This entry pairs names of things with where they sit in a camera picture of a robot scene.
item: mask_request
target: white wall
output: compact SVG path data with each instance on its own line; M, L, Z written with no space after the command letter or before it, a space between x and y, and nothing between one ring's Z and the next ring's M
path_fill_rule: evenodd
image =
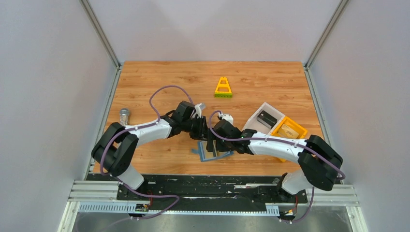
M306 62L339 0L90 0L125 60Z
M311 69L371 232L409 230L409 9L352 0Z
M0 231L57 230L114 66L78 0L0 3Z

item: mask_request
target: yellow plastic tower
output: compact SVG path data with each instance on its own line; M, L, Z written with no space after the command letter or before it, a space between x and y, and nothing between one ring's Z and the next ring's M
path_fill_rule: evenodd
M231 87L228 83L228 78L223 76L219 79L217 88L215 89L214 96L216 98L231 98L233 96Z

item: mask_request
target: yellow box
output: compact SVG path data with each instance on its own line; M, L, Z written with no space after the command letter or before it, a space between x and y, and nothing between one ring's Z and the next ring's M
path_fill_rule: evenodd
M270 135L276 136L276 137L288 138L288 137L281 136L278 133L280 128L283 126L283 124L287 125L288 127L290 127L291 129L293 129L299 134L297 136L297 139L302 139L307 135L308 131L305 128L303 128L301 125L297 124L295 121L293 121L287 116L281 122L279 122L278 126L273 130L273 132Z

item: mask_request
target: white box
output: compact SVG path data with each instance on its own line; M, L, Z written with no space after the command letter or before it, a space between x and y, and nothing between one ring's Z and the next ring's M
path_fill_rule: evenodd
M270 114L271 116L273 116L274 118L278 120L278 122L273 126L272 129L269 129L264 124L258 122L257 117L262 112L262 110L265 110L265 112L267 112L268 114ZM242 130L253 129L253 130L262 132L264 134L270 135L284 118L285 118L284 114L282 114L279 110L273 108L273 106L264 102L261 105L261 107L259 107L259 109L248 119L248 121L246 122Z

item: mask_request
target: wood grain surface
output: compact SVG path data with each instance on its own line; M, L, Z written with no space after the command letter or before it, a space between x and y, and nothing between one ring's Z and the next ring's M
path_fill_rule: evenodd
M215 98L219 78L228 78L233 98ZM148 99L154 91L165 85L184 88L195 104L204 102L204 115L215 110L234 117L240 130L252 114L267 102L286 116L305 127L310 134L322 136L305 73L300 62L125 62L107 126L119 121L119 110L131 111L130 125L152 121L156 114ZM167 88L153 99L161 115L176 109L186 100L179 89ZM200 162L190 152L197 141L187 133L166 140L144 144L134 153L132 165L143 174L225 174L225 175L282 175L299 169L292 162L280 162L268 155L234 153L232 156ZM99 172L96 163L94 172Z

